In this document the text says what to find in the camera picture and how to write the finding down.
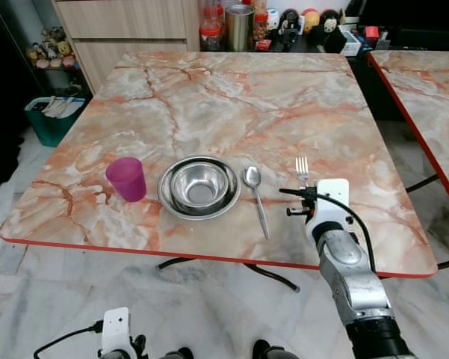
table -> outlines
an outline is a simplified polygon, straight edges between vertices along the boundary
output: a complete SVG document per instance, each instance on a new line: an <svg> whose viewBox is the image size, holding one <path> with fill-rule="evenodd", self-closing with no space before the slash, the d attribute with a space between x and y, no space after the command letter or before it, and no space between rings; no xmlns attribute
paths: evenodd
<svg viewBox="0 0 449 359"><path fill-rule="evenodd" d="M211 154L238 172L257 164L270 228L253 193L210 221L162 208L161 173ZM37 178L0 236L17 243L317 269L296 198L295 157L312 180L344 177L369 226L379 273L428 277L436 261L344 56L156 52L123 57ZM126 203L105 178L121 156L143 162L148 193Z"/></svg>
<svg viewBox="0 0 449 359"><path fill-rule="evenodd" d="M449 194L449 52L374 51L369 58Z"/></svg>

metal fork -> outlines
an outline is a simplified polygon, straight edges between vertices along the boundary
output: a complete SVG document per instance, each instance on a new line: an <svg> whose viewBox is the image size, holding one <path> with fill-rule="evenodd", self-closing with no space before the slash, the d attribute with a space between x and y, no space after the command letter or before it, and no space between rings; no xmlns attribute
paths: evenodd
<svg viewBox="0 0 449 359"><path fill-rule="evenodd" d="M309 166L307 165L307 156L296 157L296 172L297 178L307 187L307 180L309 179Z"/></svg>

stainless steel bowl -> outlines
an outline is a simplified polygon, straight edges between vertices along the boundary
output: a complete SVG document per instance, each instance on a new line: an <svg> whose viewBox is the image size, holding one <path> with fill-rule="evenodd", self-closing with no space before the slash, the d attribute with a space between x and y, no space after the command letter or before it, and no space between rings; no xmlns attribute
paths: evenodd
<svg viewBox="0 0 449 359"><path fill-rule="evenodd" d="M229 188L226 173L209 162L191 162L179 168L171 179L171 194L188 214L205 215L224 200Z"/></svg>
<svg viewBox="0 0 449 359"><path fill-rule="evenodd" d="M219 169L224 171L228 180L228 190L224 195L224 199L218 206L212 209L211 212L206 214L188 214L173 199L173 193L171 192L171 182L173 176L186 165L194 162L205 162L218 166ZM238 201L241 193L241 181L232 168L223 160L213 156L191 156L186 159L182 159L174 163L163 174L158 183L158 198L161 201L163 207L172 215L176 217L188 219L192 221L200 221L205 219L215 218L218 215L229 211Z"/></svg>

green bin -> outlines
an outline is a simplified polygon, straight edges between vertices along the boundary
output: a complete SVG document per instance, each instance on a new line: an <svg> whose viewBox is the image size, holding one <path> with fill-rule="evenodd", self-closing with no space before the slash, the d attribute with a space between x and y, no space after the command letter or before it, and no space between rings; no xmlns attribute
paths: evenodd
<svg viewBox="0 0 449 359"><path fill-rule="evenodd" d="M57 97L56 100L66 100L66 97ZM40 106L47 105L50 97L37 97L25 107L25 113L40 143L47 147L56 147L65 137L80 113L86 107L86 99L74 98L66 111L58 117L48 117L41 111Z"/></svg>

spoon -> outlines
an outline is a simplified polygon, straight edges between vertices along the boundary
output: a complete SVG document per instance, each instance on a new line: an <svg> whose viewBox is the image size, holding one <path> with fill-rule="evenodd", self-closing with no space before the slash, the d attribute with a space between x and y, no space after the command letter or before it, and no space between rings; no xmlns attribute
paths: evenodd
<svg viewBox="0 0 449 359"><path fill-rule="evenodd" d="M261 221L262 230L264 231L264 237L269 239L269 227L267 226L266 214L264 213L264 206L262 206L261 197L257 188L261 183L261 173L256 166L247 166L243 175L244 183L254 190L254 195L257 200L257 210L259 213L259 220Z"/></svg>

